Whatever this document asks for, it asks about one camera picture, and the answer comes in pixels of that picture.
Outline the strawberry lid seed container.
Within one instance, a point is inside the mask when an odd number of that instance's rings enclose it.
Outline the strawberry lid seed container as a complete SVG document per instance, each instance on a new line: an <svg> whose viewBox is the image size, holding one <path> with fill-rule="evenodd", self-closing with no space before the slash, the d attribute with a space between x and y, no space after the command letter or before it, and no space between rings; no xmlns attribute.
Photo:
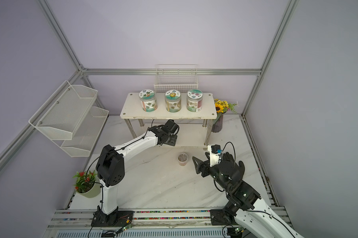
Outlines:
<svg viewBox="0 0 358 238"><path fill-rule="evenodd" d="M145 112L154 112L157 109L156 93L151 89L144 89L139 92L142 109Z"/></svg>

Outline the pink flower lid seed container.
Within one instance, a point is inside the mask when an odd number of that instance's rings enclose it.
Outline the pink flower lid seed container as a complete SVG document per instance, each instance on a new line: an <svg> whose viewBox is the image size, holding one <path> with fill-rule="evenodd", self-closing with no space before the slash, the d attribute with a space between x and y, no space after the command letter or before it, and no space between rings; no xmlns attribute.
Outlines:
<svg viewBox="0 0 358 238"><path fill-rule="evenodd" d="M199 112L202 109L203 92L192 89L187 92L187 109L190 112Z"/></svg>

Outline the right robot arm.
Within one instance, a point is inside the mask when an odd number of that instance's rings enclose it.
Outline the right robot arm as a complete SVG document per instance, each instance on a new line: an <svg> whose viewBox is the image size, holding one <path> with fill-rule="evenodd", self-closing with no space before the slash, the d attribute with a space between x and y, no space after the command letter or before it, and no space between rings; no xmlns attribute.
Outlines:
<svg viewBox="0 0 358 238"><path fill-rule="evenodd" d="M223 208L225 216L248 229L257 238L301 238L302 235L289 226L261 197L245 182L243 162L235 162L230 153L222 155L215 165L211 160L192 158L195 171L202 177L210 176L226 192L228 203Z"/></svg>

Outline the small red-based clear cup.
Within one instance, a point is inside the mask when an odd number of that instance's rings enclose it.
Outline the small red-based clear cup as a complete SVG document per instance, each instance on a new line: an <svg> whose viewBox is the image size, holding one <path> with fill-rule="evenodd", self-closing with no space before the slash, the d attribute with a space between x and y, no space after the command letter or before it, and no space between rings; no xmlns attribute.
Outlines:
<svg viewBox="0 0 358 238"><path fill-rule="evenodd" d="M189 160L189 157L188 157L188 155L186 153L181 153L178 156L178 163L181 166L185 166L188 163L188 160Z"/></svg>

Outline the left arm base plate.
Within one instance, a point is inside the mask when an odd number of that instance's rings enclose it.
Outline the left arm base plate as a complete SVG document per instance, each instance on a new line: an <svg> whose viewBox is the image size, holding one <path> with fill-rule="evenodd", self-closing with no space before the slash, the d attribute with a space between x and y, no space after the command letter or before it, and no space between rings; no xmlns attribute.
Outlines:
<svg viewBox="0 0 358 238"><path fill-rule="evenodd" d="M102 210L94 212L91 227L125 227L132 223L133 211L115 210L106 215Z"/></svg>

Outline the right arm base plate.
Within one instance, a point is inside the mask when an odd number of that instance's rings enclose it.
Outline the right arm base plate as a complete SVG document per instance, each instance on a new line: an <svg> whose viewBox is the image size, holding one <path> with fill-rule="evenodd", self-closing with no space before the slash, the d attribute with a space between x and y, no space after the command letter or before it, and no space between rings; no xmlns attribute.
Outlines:
<svg viewBox="0 0 358 238"><path fill-rule="evenodd" d="M223 208L223 209L211 209L210 221L212 226L221 225L239 225L244 226L251 222L251 218L241 209Z"/></svg>

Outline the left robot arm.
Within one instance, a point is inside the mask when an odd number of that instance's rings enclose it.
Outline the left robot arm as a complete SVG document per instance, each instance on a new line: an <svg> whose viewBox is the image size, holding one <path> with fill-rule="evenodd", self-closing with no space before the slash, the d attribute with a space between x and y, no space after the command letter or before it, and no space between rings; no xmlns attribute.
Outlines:
<svg viewBox="0 0 358 238"><path fill-rule="evenodd" d="M141 136L124 144L106 145L97 161L96 171L102 186L100 210L110 215L118 208L118 184L125 177L125 163L147 149L163 144L175 146L180 126L174 120L148 128Z"/></svg>

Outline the sunflower lid seed container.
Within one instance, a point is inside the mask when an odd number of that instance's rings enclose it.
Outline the sunflower lid seed container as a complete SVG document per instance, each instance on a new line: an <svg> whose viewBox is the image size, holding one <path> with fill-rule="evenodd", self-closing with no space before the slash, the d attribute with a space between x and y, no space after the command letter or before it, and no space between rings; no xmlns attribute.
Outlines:
<svg viewBox="0 0 358 238"><path fill-rule="evenodd" d="M178 90L169 90L165 93L166 109L170 113L176 113L181 110L182 96Z"/></svg>

